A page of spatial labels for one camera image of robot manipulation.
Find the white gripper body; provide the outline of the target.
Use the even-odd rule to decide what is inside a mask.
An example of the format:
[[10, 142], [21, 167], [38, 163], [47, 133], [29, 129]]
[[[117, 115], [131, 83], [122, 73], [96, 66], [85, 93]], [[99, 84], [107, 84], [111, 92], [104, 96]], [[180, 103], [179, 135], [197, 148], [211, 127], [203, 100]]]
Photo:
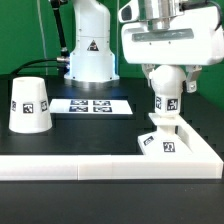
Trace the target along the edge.
[[173, 18], [168, 30], [149, 30], [146, 22], [126, 23], [121, 37], [130, 64], [212, 65], [224, 59], [218, 10], [206, 7]]

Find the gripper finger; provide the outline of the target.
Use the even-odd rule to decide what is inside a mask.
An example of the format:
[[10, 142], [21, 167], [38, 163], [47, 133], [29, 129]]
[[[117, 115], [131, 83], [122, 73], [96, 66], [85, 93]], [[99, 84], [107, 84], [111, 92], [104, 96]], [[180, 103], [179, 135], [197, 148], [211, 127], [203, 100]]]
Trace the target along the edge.
[[145, 75], [145, 77], [147, 79], [148, 86], [151, 86], [151, 75], [155, 69], [155, 65], [154, 64], [142, 64], [141, 67], [142, 67], [143, 74]]
[[188, 93], [193, 93], [197, 91], [197, 79], [201, 71], [201, 65], [189, 65], [186, 67], [186, 90]]

